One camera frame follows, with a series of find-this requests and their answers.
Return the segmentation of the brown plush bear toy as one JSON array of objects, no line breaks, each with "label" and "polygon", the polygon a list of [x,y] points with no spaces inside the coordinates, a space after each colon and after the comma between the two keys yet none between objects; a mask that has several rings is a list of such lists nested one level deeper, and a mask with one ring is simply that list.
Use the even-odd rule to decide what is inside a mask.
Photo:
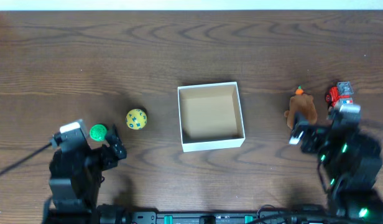
[{"label": "brown plush bear toy", "polygon": [[295,94],[289,101],[289,109],[284,112],[287,126],[290,129],[293,129],[295,115],[297,113],[301,113],[309,124],[316,124],[318,115],[313,100],[314,97],[306,94],[301,86],[295,90]]}]

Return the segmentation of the red toy car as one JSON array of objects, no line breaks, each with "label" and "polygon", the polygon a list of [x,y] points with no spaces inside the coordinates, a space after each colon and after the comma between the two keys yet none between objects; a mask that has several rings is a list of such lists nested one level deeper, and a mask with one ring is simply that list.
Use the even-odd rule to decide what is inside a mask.
[{"label": "red toy car", "polygon": [[338,82],[325,93],[325,101],[329,108],[335,108],[337,104],[352,104],[354,94],[350,82]]}]

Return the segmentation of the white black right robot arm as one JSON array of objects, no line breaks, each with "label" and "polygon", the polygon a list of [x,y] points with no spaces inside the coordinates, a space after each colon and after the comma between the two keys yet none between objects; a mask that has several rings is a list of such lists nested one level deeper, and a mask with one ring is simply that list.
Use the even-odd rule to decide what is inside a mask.
[{"label": "white black right robot arm", "polygon": [[374,189],[383,165],[380,142],[359,128],[360,115],[334,112],[332,124],[310,124],[295,114],[290,144],[315,154],[330,213],[354,222],[383,223],[383,201]]}]

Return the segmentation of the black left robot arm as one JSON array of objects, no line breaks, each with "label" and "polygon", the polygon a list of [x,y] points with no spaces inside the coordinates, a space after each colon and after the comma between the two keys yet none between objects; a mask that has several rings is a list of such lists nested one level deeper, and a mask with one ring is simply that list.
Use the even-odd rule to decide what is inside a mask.
[{"label": "black left robot arm", "polygon": [[126,209],[98,205],[103,172],[127,157],[117,128],[107,130],[107,144],[92,149],[81,122],[62,126],[53,135],[55,151],[49,165],[52,197],[44,205],[43,223],[129,223]]}]

